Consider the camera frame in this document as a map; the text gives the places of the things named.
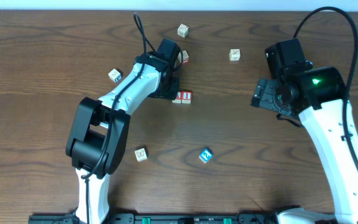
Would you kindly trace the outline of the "blue number 2 block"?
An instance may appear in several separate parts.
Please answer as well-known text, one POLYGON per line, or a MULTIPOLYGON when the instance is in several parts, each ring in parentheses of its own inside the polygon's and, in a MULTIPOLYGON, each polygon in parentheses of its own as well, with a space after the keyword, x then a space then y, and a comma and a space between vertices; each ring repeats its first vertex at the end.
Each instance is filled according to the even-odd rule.
POLYGON ((211 160, 211 158, 213 157, 213 153, 210 151, 209 148, 205 148, 203 149, 203 151, 200 153, 199 155, 199 159, 206 164, 207 162, 209 162, 211 160))

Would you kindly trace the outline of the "red letter A block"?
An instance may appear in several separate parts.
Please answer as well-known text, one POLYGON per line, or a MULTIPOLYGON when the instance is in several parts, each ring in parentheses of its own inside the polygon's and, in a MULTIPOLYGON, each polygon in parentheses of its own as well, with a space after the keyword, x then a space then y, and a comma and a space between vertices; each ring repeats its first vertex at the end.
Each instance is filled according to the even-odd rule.
POLYGON ((176 98, 175 98, 172 102, 173 102, 173 103, 178 103, 178 104, 180 104, 181 101, 182 101, 181 92, 178 91, 176 98))

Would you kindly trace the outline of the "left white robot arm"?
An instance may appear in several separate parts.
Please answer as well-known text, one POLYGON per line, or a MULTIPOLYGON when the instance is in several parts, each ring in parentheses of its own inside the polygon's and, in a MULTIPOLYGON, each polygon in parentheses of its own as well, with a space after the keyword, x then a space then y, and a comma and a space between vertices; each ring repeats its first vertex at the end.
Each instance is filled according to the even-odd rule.
POLYGON ((125 153, 131 115, 148 97, 176 98, 178 79, 172 74, 181 66, 177 58, 140 55, 115 89, 97 100, 80 101, 66 144, 80 184, 76 222, 103 223, 107 218, 109 180, 125 153))

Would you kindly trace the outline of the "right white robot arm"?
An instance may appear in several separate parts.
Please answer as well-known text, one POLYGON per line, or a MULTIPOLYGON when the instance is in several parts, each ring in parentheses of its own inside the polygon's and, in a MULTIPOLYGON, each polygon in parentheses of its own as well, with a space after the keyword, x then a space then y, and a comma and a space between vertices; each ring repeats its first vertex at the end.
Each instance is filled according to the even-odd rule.
POLYGON ((257 82, 251 105, 304 127, 318 152, 338 223, 358 223, 358 133, 338 70, 291 71, 257 82))

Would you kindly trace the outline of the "red letter I block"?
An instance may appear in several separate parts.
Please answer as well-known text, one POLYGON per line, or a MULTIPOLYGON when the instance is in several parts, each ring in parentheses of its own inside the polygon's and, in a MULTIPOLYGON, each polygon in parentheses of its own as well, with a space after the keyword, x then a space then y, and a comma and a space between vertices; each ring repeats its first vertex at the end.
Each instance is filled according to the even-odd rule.
POLYGON ((181 102, 184 104, 190 104, 192 101, 193 93, 191 91, 183 91, 181 93, 181 102))

